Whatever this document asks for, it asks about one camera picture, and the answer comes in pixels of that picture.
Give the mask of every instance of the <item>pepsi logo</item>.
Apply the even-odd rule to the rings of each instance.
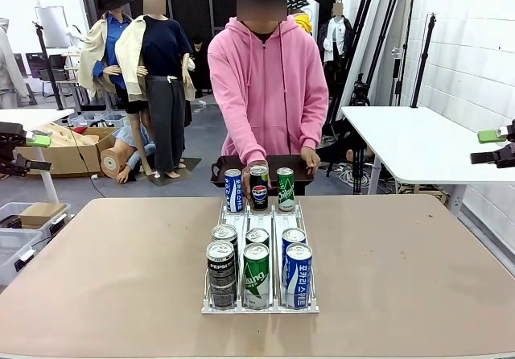
[[[252,189],[252,196],[255,200],[264,200],[266,198],[266,186],[256,186]]]

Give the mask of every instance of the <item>brown table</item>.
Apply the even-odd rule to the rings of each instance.
[[[220,203],[215,198],[90,202],[0,295],[0,353],[515,353],[515,280],[429,196],[301,198],[315,251],[320,313],[201,315],[205,247]]]

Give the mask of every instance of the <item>tabletop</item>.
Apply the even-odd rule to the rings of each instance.
[[[17,108],[0,109],[0,122],[20,123],[25,131],[35,130],[45,124],[65,118],[72,113],[73,109],[49,109],[49,108]]]
[[[515,353],[515,280],[436,199],[300,202],[318,315],[200,313],[221,199],[94,200],[0,295],[1,356]]]
[[[515,182],[515,168],[472,165],[472,152],[499,150],[432,109],[343,107],[345,117],[396,180],[407,184]],[[485,127],[486,130],[497,127]]]

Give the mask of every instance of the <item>white hoodie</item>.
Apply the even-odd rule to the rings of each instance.
[[[0,19],[0,90],[15,89],[21,97],[28,91],[7,38],[8,19]]]

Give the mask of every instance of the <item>black shorts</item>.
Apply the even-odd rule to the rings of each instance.
[[[140,113],[144,109],[148,109],[148,101],[145,100],[136,100],[129,101],[129,94],[126,89],[123,89],[120,85],[114,85],[116,89],[116,94],[120,97],[120,102],[122,104],[123,109],[129,114],[133,115],[135,113]]]

